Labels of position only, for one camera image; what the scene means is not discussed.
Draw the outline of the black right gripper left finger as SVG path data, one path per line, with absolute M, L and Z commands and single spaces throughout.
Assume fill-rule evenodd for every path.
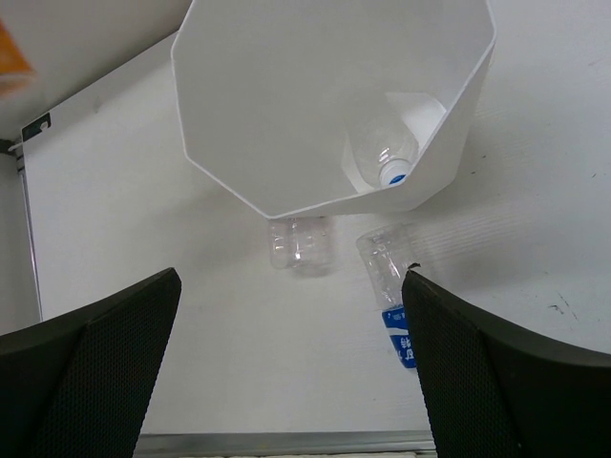
M 168 268 L 2 335 L 2 456 L 132 456 L 180 295 Z

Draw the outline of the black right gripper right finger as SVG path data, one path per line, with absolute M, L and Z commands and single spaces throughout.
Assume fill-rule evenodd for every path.
M 413 270 L 402 298 L 438 456 L 609 456 L 609 354 L 502 319 Z

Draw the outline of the clear unlabelled plastic bottle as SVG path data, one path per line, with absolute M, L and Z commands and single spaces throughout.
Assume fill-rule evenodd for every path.
M 348 141 L 359 174 L 373 188 L 403 182 L 419 152 L 415 135 L 399 117 L 391 114 L 349 123 Z

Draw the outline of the orange juice bottle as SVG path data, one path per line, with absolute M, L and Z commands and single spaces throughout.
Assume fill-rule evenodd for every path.
M 17 46 L 11 33 L 1 22 L 0 32 L 1 97 L 30 86 L 37 73 Z

